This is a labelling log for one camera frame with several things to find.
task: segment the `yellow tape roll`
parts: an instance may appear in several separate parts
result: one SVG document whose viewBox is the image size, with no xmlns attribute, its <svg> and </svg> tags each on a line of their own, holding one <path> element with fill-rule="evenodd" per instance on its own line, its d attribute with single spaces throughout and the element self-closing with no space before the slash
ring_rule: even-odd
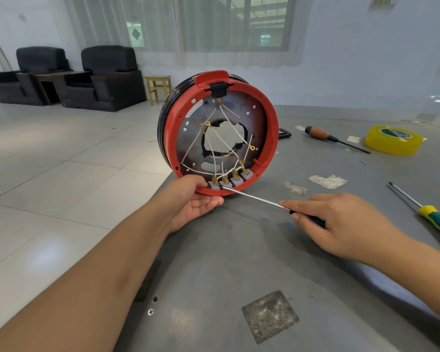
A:
<svg viewBox="0 0 440 352">
<path fill-rule="evenodd" d="M 370 128 L 365 144 L 380 152 L 412 155 L 417 152 L 423 139 L 415 132 L 397 127 L 375 126 Z"/>
</svg>

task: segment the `metal table surface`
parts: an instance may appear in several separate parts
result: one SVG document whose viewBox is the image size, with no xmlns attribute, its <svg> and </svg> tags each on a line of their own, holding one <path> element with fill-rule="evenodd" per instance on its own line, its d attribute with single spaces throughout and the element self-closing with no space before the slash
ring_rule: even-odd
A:
<svg viewBox="0 0 440 352">
<path fill-rule="evenodd" d="M 283 187 L 286 181 L 308 188 L 303 198 L 350 192 L 440 251 L 440 233 L 387 186 L 393 181 L 440 210 L 440 127 L 400 124 L 428 138 L 415 155 L 402 157 L 349 152 L 294 128 L 314 125 L 346 140 L 364 137 L 376 123 L 279 117 L 279 124 L 293 136 L 279 141 L 279 153 L 245 192 L 276 202 L 301 199 Z M 348 182 L 329 190 L 308 180 L 333 174 Z M 419 299 L 368 266 L 327 254 L 285 210 L 249 198 L 228 197 L 186 225 L 158 259 L 149 295 L 132 306 L 115 351 L 440 351 L 440 320 Z M 258 345 L 241 307 L 276 290 L 300 320 Z"/>
</svg>

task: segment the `gray terminal block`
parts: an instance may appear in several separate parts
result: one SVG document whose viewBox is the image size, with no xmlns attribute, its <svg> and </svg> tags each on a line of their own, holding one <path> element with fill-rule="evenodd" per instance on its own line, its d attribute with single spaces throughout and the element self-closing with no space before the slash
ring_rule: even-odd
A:
<svg viewBox="0 0 440 352">
<path fill-rule="evenodd" d="M 254 175 L 254 173 L 251 171 L 251 169 L 246 169 L 246 173 L 241 172 L 240 175 L 246 181 L 246 180 L 250 179 Z"/>
<path fill-rule="evenodd" d="M 234 177 L 230 179 L 230 183 L 233 184 L 233 186 L 238 186 L 244 183 L 244 180 L 238 177 L 238 179 L 235 179 Z"/>
<path fill-rule="evenodd" d="M 228 183 L 224 183 L 223 182 L 223 180 L 220 180 L 220 186 L 222 187 L 222 188 L 230 188 L 230 189 L 233 189 L 233 184 L 232 183 L 230 183 L 230 182 L 228 182 Z"/>
<path fill-rule="evenodd" d="M 221 187 L 214 185 L 212 182 L 207 182 L 209 184 L 209 189 L 221 190 Z"/>
</svg>

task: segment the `red ring housing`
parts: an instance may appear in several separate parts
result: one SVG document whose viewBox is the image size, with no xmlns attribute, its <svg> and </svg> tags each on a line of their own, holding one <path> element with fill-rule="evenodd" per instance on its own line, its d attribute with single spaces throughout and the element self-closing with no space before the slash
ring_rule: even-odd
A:
<svg viewBox="0 0 440 352">
<path fill-rule="evenodd" d="M 274 107 L 262 92 L 245 82 L 231 79 L 228 72 L 225 70 L 215 70 L 199 74 L 196 77 L 195 84 L 182 93 L 173 104 L 165 123 L 165 132 L 163 136 L 165 152 L 171 168 L 176 175 L 181 178 L 183 174 L 181 172 L 181 165 L 178 161 L 176 152 L 179 129 L 188 111 L 193 106 L 193 103 L 191 102 L 192 99 L 196 99 L 195 103 L 203 101 L 204 98 L 211 95 L 211 91 L 205 91 L 210 88 L 209 84 L 216 82 L 227 82 L 230 84 L 228 91 L 240 91 L 249 94 L 258 100 L 258 102 L 264 107 L 267 122 L 267 134 L 264 146 L 259 154 L 259 158 L 254 159 L 254 164 L 250 168 L 254 173 L 254 176 L 235 188 L 236 190 L 243 190 L 255 182 L 270 164 L 277 148 L 277 142 L 279 141 L 279 122 L 277 121 L 277 114 Z M 232 194 L 232 192 L 227 190 L 213 190 L 208 188 L 197 188 L 196 191 L 200 194 L 209 196 L 225 196 Z"/>
</svg>

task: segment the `black rubber rim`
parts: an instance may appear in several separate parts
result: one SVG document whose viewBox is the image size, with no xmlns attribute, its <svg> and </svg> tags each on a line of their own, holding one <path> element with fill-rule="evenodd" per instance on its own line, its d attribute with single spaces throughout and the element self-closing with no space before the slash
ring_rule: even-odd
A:
<svg viewBox="0 0 440 352">
<path fill-rule="evenodd" d="M 168 98 L 165 100 L 165 103 L 163 104 L 163 107 L 160 111 L 160 117 L 158 118 L 158 127 L 157 127 L 157 138 L 158 138 L 158 147 L 160 148 L 160 152 L 163 155 L 163 158 L 165 162 L 171 166 L 171 164 L 168 161 L 168 157 L 166 156 L 165 152 L 165 144 L 163 141 L 163 134 L 165 133 L 165 124 L 166 124 L 166 118 L 168 117 L 168 114 L 171 110 L 171 107 L 174 105 L 177 99 L 179 99 L 179 96 L 181 96 L 188 88 L 190 88 L 194 83 L 196 82 L 196 76 L 199 74 L 196 74 L 194 76 L 191 76 L 190 78 L 184 80 L 181 82 L 176 88 L 171 91 L 171 94 L 169 94 Z M 246 84 L 249 84 L 245 79 L 236 76 L 235 74 L 228 73 L 229 77 L 231 79 L 238 80 L 240 82 L 245 82 Z"/>
</svg>

